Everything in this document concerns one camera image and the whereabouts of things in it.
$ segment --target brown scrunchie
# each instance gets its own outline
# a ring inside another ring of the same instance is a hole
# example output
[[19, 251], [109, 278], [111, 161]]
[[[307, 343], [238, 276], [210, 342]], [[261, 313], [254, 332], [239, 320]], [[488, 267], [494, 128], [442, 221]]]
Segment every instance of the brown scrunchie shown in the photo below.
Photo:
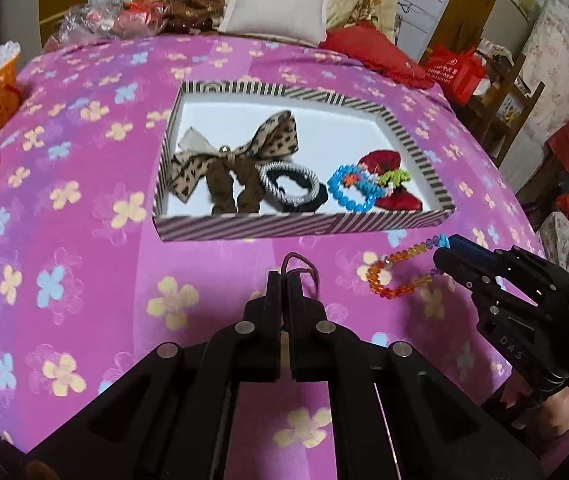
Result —
[[[238, 209], [233, 199], [233, 177], [229, 174], [229, 170], [233, 170], [238, 182], [245, 187], [238, 195]], [[206, 183], [213, 200], [212, 215], [257, 213], [260, 210], [264, 188], [260, 182], [255, 160], [239, 156], [231, 163], [226, 158], [218, 158], [209, 165]]]

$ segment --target leopard print bow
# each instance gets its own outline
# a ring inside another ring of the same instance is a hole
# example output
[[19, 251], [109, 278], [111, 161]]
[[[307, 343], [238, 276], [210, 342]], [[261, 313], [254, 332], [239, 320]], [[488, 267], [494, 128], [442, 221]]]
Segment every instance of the leopard print bow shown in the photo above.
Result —
[[177, 197], [186, 202], [216, 158], [233, 161], [237, 156], [246, 156], [257, 162], [277, 160], [298, 151], [298, 135], [291, 110], [283, 110], [268, 118], [247, 144], [235, 150], [228, 146], [216, 150], [193, 128], [184, 134], [178, 146], [182, 152], [171, 160], [171, 187]]

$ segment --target silver bolt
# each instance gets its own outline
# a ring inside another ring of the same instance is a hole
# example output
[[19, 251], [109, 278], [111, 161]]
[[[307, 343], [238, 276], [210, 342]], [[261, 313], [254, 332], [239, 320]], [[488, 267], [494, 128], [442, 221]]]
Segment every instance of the silver bolt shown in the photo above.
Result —
[[178, 346], [174, 343], [164, 343], [158, 347], [158, 355], [163, 359], [169, 359], [178, 353]]
[[336, 331], [336, 325], [325, 319], [316, 323], [316, 330], [322, 334], [331, 334]]
[[250, 321], [239, 321], [234, 328], [239, 334], [250, 334], [256, 326]]
[[393, 344], [391, 347], [393, 353], [398, 355], [399, 357], [409, 357], [413, 352], [413, 348], [409, 343], [405, 343], [404, 341], [398, 341]]

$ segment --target red shopping bag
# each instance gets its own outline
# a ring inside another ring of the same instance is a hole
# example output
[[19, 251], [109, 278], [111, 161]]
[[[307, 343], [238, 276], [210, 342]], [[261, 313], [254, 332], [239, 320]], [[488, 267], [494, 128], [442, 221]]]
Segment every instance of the red shopping bag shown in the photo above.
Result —
[[430, 78], [440, 83], [445, 97], [460, 105], [466, 105], [487, 70], [471, 48], [462, 54], [449, 52], [443, 46], [434, 48], [427, 66]]

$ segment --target white pillow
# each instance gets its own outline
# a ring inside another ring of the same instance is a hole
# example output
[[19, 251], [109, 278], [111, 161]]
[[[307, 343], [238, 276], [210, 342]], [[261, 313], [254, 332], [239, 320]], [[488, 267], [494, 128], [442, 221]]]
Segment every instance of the white pillow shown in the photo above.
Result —
[[327, 39], [330, 0], [230, 0], [218, 30], [318, 46]]

